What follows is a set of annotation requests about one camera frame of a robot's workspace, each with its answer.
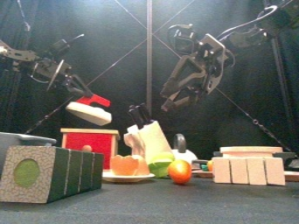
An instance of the red box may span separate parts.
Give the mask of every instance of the red box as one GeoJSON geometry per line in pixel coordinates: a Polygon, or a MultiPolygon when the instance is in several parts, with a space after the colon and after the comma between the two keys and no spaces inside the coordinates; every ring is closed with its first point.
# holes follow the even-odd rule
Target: red box
{"type": "Polygon", "coordinates": [[[104,169],[109,169],[109,158],[117,154],[117,130],[112,129],[60,129],[61,148],[80,151],[89,145],[92,152],[104,154],[104,169]]]}

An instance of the gray table surface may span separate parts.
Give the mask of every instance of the gray table surface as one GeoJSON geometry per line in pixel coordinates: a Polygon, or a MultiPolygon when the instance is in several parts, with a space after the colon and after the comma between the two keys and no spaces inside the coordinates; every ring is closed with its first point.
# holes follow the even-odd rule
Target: gray table surface
{"type": "Polygon", "coordinates": [[[45,205],[0,203],[0,223],[299,223],[299,183],[215,184],[192,178],[187,185],[151,178],[103,183],[45,205]]]}

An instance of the black curtain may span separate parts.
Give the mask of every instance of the black curtain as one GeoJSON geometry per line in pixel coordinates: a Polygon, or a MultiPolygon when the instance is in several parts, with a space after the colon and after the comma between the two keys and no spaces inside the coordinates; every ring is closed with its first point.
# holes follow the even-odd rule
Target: black curtain
{"type": "MultiPolygon", "coordinates": [[[[132,125],[127,114],[128,106],[145,102],[148,2],[23,0],[20,3],[24,18],[32,29],[29,32],[24,31],[17,1],[4,0],[1,11],[9,11],[5,14],[7,17],[13,17],[13,24],[9,24],[1,13],[0,39],[13,48],[28,48],[41,53],[60,39],[68,40],[84,33],[84,38],[73,43],[69,52],[60,59],[71,64],[72,72],[80,76],[92,92],[111,100],[112,105],[105,110],[113,118],[112,123],[103,127],[83,121],[64,110],[71,94],[60,85],[47,91],[48,84],[17,73],[9,76],[13,79],[17,77],[17,81],[13,81],[17,84],[15,87],[8,87],[1,81],[1,85],[11,91],[5,90],[7,96],[1,97],[1,103],[7,105],[5,109],[1,108],[1,123],[8,120],[11,123],[7,128],[1,126],[1,131],[24,133],[29,130],[36,136],[56,138],[59,144],[60,128],[113,129],[119,130],[123,136],[127,127],[132,125]],[[9,35],[16,35],[17,40],[28,45],[12,43],[9,35]]],[[[160,109],[164,98],[159,94],[179,60],[166,45],[168,27],[194,24],[194,30],[200,37],[206,33],[218,36],[228,28],[258,17],[258,13],[264,9],[263,1],[155,0],[152,4],[151,110],[170,143],[172,144],[174,135],[183,133],[188,149],[199,158],[210,158],[220,146],[278,146],[278,141],[254,124],[252,119],[256,119],[259,124],[271,130],[276,139],[296,150],[295,137],[290,135],[294,128],[290,129],[288,125],[290,117],[286,113],[284,93],[271,42],[252,47],[238,56],[236,65],[226,70],[218,89],[198,105],[170,113],[160,109]]],[[[294,80],[290,81],[292,88],[287,91],[291,91],[288,94],[295,115],[292,124],[298,125],[298,70],[290,71],[290,65],[295,67],[298,58],[295,54],[294,57],[286,57],[294,45],[298,47],[298,35],[284,35],[290,38],[288,45],[283,45],[284,63],[291,63],[284,72],[288,75],[287,79],[294,80]]],[[[119,153],[129,153],[123,139],[119,153]]]]}

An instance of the green apple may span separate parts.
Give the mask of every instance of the green apple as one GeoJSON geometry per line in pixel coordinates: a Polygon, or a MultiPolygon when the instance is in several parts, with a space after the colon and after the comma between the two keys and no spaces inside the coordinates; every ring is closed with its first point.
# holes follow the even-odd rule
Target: green apple
{"type": "Polygon", "coordinates": [[[175,157],[170,151],[160,152],[154,156],[148,168],[156,178],[164,178],[168,175],[167,168],[174,160],[175,157]]]}
{"type": "Polygon", "coordinates": [[[175,160],[174,154],[170,151],[163,151],[152,157],[151,163],[172,162],[174,160],[175,160]]]}

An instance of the orange fruit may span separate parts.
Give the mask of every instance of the orange fruit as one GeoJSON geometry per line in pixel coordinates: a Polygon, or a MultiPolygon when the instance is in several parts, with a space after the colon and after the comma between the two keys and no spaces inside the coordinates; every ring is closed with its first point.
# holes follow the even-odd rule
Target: orange fruit
{"type": "Polygon", "coordinates": [[[168,175],[178,185],[186,184],[192,178],[192,166],[182,159],[176,159],[168,165],[168,175]]]}
{"type": "Polygon", "coordinates": [[[139,155],[132,155],[132,158],[137,159],[137,168],[136,168],[136,176],[147,176],[150,175],[150,168],[145,162],[145,159],[139,155]]]}
{"type": "Polygon", "coordinates": [[[212,172],[212,160],[208,161],[207,166],[208,166],[208,171],[212,172]]]}

